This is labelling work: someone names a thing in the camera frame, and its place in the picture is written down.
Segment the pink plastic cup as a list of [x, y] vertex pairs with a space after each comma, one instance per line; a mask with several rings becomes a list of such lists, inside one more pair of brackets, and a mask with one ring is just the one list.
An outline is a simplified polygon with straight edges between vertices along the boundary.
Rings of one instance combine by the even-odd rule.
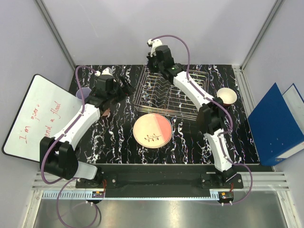
[[102, 114], [102, 116], [108, 116], [109, 113], [110, 113], [110, 109], [107, 109], [107, 110]]

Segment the lavender plastic cup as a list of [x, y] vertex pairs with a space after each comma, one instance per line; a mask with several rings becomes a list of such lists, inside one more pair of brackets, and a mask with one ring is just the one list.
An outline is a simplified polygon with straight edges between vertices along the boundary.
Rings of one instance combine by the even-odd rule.
[[91, 93], [91, 89], [89, 87], [82, 87], [76, 92], [76, 98], [82, 101], [83, 100], [82, 98], [84, 99], [88, 98], [90, 93]]

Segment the pink and cream plate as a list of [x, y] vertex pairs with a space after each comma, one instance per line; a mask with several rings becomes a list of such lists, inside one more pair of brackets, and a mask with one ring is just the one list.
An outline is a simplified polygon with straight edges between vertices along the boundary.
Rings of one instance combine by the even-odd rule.
[[167, 128], [172, 128], [172, 125], [166, 117], [160, 114], [145, 114], [136, 120], [133, 136], [141, 146], [158, 149], [165, 146], [163, 133]]

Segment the red floral ceramic bowl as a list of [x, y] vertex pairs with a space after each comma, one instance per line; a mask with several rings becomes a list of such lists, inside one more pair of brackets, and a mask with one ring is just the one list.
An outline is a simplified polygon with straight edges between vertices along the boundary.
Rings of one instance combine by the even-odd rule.
[[220, 88], [217, 91], [217, 97], [221, 98], [224, 106], [230, 106], [237, 101], [237, 94], [230, 88]]

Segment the blue and cream plate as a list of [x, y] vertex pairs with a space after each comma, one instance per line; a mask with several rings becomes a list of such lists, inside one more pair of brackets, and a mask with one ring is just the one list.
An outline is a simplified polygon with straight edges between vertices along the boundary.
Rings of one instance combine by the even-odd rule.
[[173, 130], [172, 128], [167, 128], [164, 130], [163, 138], [164, 138], [164, 145], [168, 144], [172, 139]]

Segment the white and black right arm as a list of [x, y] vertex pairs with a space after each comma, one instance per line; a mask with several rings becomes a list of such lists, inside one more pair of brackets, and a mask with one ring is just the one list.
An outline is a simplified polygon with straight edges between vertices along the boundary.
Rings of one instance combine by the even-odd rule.
[[150, 72], [159, 73], [172, 85], [179, 88], [198, 110], [197, 125], [207, 138], [217, 170], [215, 182], [220, 188], [232, 184], [236, 171], [225, 145], [224, 115], [228, 114], [223, 107], [223, 100], [213, 97], [203, 90], [190, 77], [189, 71], [181, 64], [175, 63], [167, 45], [149, 44], [151, 51], [147, 54], [147, 66]]

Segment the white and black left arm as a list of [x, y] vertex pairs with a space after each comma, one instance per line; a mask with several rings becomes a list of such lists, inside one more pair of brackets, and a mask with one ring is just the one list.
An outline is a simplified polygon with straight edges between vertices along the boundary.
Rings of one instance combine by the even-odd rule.
[[102, 184], [103, 177], [96, 166], [78, 161], [77, 145], [111, 105], [121, 102], [134, 92], [135, 88], [122, 76], [118, 80], [109, 73], [98, 76], [95, 87], [84, 97], [79, 112], [71, 121], [53, 137], [45, 136], [40, 141], [39, 163], [41, 177], [46, 184], [50, 184], [45, 178], [46, 172], [60, 180], [86, 179], [92, 188]]

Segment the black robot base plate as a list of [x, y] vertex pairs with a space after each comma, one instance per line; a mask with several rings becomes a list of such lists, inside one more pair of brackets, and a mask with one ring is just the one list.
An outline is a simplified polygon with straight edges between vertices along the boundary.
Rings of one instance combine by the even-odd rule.
[[240, 174], [234, 168], [219, 172], [204, 164], [97, 164], [108, 189], [128, 185], [191, 185], [204, 189], [242, 189]]

